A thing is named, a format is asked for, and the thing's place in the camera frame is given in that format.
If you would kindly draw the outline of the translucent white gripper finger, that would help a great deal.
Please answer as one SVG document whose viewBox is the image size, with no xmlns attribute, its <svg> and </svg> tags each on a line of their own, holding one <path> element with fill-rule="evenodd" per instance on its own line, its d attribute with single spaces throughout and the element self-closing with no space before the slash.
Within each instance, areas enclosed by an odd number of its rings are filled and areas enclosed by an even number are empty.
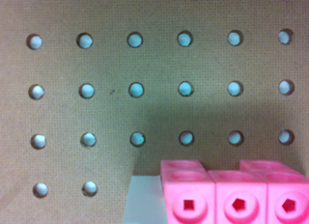
<svg viewBox="0 0 309 224">
<path fill-rule="evenodd" d="M 122 224 L 168 224 L 160 176 L 132 176 Z"/>
</svg>

